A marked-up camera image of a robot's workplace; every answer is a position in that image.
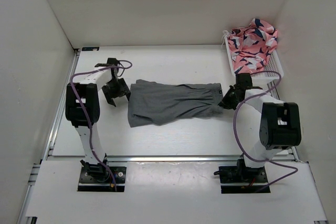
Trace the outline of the grey shorts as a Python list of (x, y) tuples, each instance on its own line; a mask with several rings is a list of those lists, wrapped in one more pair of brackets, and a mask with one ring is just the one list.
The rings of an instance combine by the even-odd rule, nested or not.
[(164, 125), (179, 119), (211, 118), (222, 114), (220, 83), (161, 84), (137, 80), (131, 85), (128, 122), (131, 127)]

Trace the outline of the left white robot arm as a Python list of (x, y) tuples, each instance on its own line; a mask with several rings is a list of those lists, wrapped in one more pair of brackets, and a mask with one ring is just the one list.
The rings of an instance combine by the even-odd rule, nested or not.
[(112, 106), (115, 106), (115, 98), (125, 96), (129, 99), (131, 92), (118, 72), (131, 67), (132, 63), (128, 60), (109, 58), (106, 63), (96, 64), (91, 71), (73, 74), (66, 87), (65, 116), (80, 136), (85, 154), (81, 164), (88, 175), (99, 183), (116, 184), (99, 139), (99, 91), (104, 93), (107, 103)]

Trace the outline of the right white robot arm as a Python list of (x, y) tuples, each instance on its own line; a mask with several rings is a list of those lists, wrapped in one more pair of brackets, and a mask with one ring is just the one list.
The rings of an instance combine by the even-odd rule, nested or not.
[[(240, 108), (247, 104), (260, 113), (259, 139), (250, 150), (245, 150), (238, 137), (237, 117)], [(242, 182), (258, 176), (266, 162), (283, 150), (301, 143), (299, 108), (296, 103), (278, 100), (260, 87), (230, 86), (219, 103), (224, 109), (234, 110), (233, 132), (242, 151), (237, 168), (228, 179), (237, 177)]]

